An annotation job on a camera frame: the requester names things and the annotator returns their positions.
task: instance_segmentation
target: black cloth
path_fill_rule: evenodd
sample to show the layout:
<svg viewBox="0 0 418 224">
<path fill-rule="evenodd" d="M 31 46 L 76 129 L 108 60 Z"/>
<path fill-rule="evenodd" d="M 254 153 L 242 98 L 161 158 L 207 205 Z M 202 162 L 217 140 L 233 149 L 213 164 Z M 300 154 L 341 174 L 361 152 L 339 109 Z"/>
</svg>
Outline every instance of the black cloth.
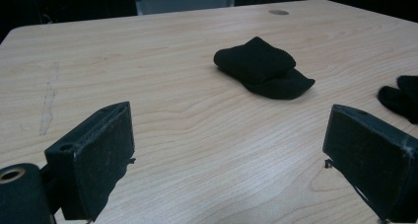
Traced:
<svg viewBox="0 0 418 224">
<path fill-rule="evenodd" d="M 384 86 L 379 89 L 378 99 L 386 108 L 418 123 L 418 76 L 400 76 L 398 89 Z"/>
<path fill-rule="evenodd" d="M 218 50 L 214 62 L 249 91 L 270 99 L 296 99 L 314 84 L 314 79 L 295 69 L 296 61 L 289 53 L 260 37 Z"/>
</svg>

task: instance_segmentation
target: hole in table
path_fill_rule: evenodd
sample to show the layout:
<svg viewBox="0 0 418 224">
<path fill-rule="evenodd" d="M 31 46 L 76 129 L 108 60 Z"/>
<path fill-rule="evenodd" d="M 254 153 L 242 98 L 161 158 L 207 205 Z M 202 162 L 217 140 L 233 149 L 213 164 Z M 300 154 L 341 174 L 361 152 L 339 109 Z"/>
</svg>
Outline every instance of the hole in table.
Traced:
<svg viewBox="0 0 418 224">
<path fill-rule="evenodd" d="M 269 10 L 268 13 L 274 14 L 274 15 L 289 15 L 289 12 L 284 10 Z"/>
</svg>

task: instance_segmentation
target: scratch mark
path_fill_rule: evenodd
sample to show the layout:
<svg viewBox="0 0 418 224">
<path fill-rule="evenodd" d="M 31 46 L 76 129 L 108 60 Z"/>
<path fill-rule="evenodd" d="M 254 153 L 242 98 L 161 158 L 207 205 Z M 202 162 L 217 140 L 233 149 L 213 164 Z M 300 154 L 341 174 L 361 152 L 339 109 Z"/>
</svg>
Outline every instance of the scratch mark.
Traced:
<svg viewBox="0 0 418 224">
<path fill-rule="evenodd" d="M 46 83 L 45 99 L 43 101 L 43 112 L 40 121 L 39 135 L 46 135 L 46 131 L 49 129 L 49 125 L 52 122 L 52 104 L 55 99 L 54 82 L 58 79 L 59 63 L 54 62 L 49 71 L 49 79 Z"/>
</svg>

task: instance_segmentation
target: wooden table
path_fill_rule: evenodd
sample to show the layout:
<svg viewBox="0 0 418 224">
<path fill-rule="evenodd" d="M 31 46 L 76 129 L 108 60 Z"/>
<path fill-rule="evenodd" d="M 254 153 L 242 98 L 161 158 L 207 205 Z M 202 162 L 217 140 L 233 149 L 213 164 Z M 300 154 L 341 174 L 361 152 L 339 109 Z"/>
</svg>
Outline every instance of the wooden table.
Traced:
<svg viewBox="0 0 418 224">
<path fill-rule="evenodd" d="M 256 36 L 313 87 L 274 101 L 217 70 L 218 49 Z M 0 46 L 1 167 L 45 165 L 71 128 L 129 101 L 137 161 L 96 223 L 376 223 L 321 147 L 333 104 L 418 137 L 376 97 L 407 74 L 417 24 L 324 0 L 19 28 Z"/>
</svg>

